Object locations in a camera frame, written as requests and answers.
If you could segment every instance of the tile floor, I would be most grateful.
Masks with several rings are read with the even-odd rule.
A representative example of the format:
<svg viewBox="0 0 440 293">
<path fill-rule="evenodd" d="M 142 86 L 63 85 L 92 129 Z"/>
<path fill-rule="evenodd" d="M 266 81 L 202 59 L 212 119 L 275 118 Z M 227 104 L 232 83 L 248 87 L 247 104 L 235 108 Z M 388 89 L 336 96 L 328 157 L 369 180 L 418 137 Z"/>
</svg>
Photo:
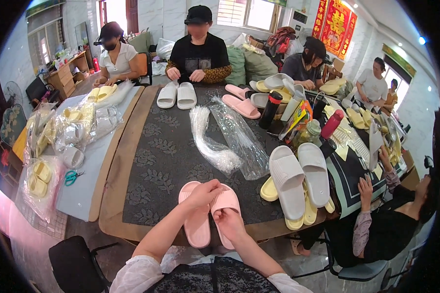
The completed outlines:
<svg viewBox="0 0 440 293">
<path fill-rule="evenodd" d="M 89 92 L 91 90 L 91 85 L 96 78 L 98 78 L 98 76 L 95 74 L 82 82 L 73 93 L 73 96 Z M 166 76 L 153 77 L 153 84 L 165 84 L 167 82 L 168 79 Z M 51 238 L 37 230 L 29 231 L 29 233 L 36 234 L 37 237 L 42 239 Z M 135 249 L 135 245 L 129 243 L 128 241 L 104 234 L 100 230 L 97 222 L 88 223 L 73 217 L 69 217 L 66 229 L 66 238 L 74 235 L 82 236 L 90 249 L 117 241 L 120 243 L 118 246 L 100 251 L 98 253 L 98 261 L 101 265 L 102 271 L 109 280 L 114 279 L 117 272 L 124 266 L 125 261 L 130 258 Z M 22 254 L 20 256 L 15 255 L 15 259 L 23 273 L 29 279 L 34 280 L 42 292 L 62 292 L 58 288 L 55 278 L 51 273 L 52 271 L 49 269 L 50 262 L 47 255 L 48 249 L 55 245 L 58 241 L 52 238 L 47 239 L 47 241 L 38 241 L 33 243 L 30 243 L 29 240 L 27 243 L 24 243 L 24 241 L 25 240 L 22 239 L 16 243 L 15 248 L 13 249 L 14 255 L 17 252 Z M 323 266 L 327 264 L 327 251 L 324 244 L 315 244 L 315 246 L 311 249 L 311 256 L 307 258 L 301 255 L 294 255 L 289 240 L 283 237 L 270 239 L 269 241 L 261 243 L 260 246 L 270 256 L 277 260 L 277 262 L 289 275 L 313 272 L 322 269 Z M 391 260 L 388 264 L 388 267 L 392 267 L 393 272 L 398 272 L 403 265 L 409 249 L 413 248 L 414 246 L 415 240 L 413 240 L 403 252 Z M 375 279 L 364 283 L 340 280 L 329 272 L 299 278 L 296 279 L 296 281 L 306 286 L 314 293 L 374 293 L 380 290 L 381 280 L 385 271 L 386 268 Z"/>
</svg>

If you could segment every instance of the woman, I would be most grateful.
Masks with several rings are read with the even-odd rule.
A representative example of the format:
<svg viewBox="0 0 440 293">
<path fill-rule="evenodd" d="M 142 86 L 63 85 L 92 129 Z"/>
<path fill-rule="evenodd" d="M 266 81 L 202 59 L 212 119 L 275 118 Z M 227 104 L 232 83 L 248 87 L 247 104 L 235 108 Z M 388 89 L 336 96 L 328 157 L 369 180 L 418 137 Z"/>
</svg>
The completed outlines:
<svg viewBox="0 0 440 293">
<path fill-rule="evenodd" d="M 212 11 L 202 5 L 191 7 L 184 23 L 188 35 L 179 39 L 171 52 L 166 76 L 180 83 L 219 83 L 231 73 L 227 47 L 209 33 Z"/>
<path fill-rule="evenodd" d="M 184 221 L 193 210 L 209 204 L 220 193 L 221 184 L 217 179 L 198 185 L 142 239 L 132 258 L 117 273 L 110 292 L 311 293 L 285 274 L 246 233 L 241 216 L 228 208 L 218 210 L 212 216 L 235 247 L 237 254 L 230 253 L 234 258 L 210 255 L 196 261 L 191 256 L 190 261 L 194 263 L 174 268 L 177 257 L 165 253 Z"/>
<path fill-rule="evenodd" d="M 124 31 L 115 21 L 108 22 L 101 28 L 99 40 L 105 51 L 99 58 L 101 77 L 95 80 L 93 87 L 96 88 L 100 84 L 111 86 L 126 79 L 138 81 L 140 72 L 137 51 L 133 46 L 126 44 L 123 35 Z"/>
<path fill-rule="evenodd" d="M 391 111 L 393 111 L 394 106 L 397 104 L 396 89 L 397 89 L 397 80 L 393 79 L 391 81 L 391 88 L 388 90 L 386 102 L 383 105 L 383 107 L 381 107 L 381 110 L 388 116 L 391 115 Z"/>
<path fill-rule="evenodd" d="M 385 70 L 383 59 L 376 57 L 373 62 L 373 71 L 365 69 L 357 79 L 357 93 L 355 93 L 351 101 L 369 111 L 374 106 L 383 107 L 388 93 L 386 81 L 382 76 Z"/>
<path fill-rule="evenodd" d="M 360 178 L 361 211 L 299 232 L 302 241 L 297 251 L 309 256 L 311 247 L 326 229 L 331 251 L 341 267 L 393 259 L 409 244 L 418 225 L 426 223 L 435 212 L 440 189 L 440 111 L 435 114 L 433 143 L 435 167 L 429 168 L 429 174 L 417 184 L 415 191 L 401 185 L 382 147 L 380 160 L 393 199 L 370 212 L 371 180 Z"/>
<path fill-rule="evenodd" d="M 281 73 L 290 76 L 295 84 L 307 90 L 318 90 L 323 85 L 321 67 L 326 58 L 326 46 L 317 38 L 308 37 L 302 53 L 295 53 L 285 59 Z"/>
</svg>

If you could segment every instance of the black cap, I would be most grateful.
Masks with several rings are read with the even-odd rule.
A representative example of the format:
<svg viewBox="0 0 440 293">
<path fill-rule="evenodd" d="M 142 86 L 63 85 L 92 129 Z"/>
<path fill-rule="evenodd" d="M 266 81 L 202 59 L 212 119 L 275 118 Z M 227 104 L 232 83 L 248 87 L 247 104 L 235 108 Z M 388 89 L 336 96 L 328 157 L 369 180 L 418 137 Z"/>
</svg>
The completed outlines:
<svg viewBox="0 0 440 293">
<path fill-rule="evenodd" d="M 326 59 L 326 46 L 317 38 L 307 37 L 304 50 L 308 49 L 313 51 L 316 57 Z"/>
<path fill-rule="evenodd" d="M 188 17 L 184 21 L 184 24 L 202 24 L 212 21 L 212 11 L 210 8 L 204 5 L 197 5 L 189 8 Z"/>
</svg>

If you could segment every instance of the green sack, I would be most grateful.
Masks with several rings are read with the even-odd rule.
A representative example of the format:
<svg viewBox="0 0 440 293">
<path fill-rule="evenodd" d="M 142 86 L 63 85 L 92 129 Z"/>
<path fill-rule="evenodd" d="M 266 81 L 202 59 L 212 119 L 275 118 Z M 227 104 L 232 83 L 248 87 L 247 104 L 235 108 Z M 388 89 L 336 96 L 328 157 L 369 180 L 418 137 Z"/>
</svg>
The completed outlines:
<svg viewBox="0 0 440 293">
<path fill-rule="evenodd" d="M 246 69 L 246 81 L 249 83 L 254 80 L 256 82 L 264 80 L 279 72 L 277 66 L 266 55 L 259 55 L 252 51 L 244 52 Z"/>
<path fill-rule="evenodd" d="M 246 75 L 244 71 L 244 53 L 241 49 L 233 46 L 227 47 L 228 60 L 231 65 L 231 74 L 225 78 L 228 84 L 240 85 L 246 84 Z"/>
</svg>

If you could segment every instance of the teal scissors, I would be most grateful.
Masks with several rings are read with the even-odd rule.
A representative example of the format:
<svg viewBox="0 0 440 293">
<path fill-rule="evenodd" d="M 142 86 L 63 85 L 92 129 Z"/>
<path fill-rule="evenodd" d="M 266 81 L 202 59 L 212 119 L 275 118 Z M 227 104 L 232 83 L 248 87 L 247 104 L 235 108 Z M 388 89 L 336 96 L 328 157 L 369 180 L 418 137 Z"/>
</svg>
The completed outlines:
<svg viewBox="0 0 440 293">
<path fill-rule="evenodd" d="M 75 183 L 77 177 L 82 176 L 85 171 L 76 173 L 74 170 L 70 170 L 65 174 L 65 186 L 70 186 Z"/>
</svg>

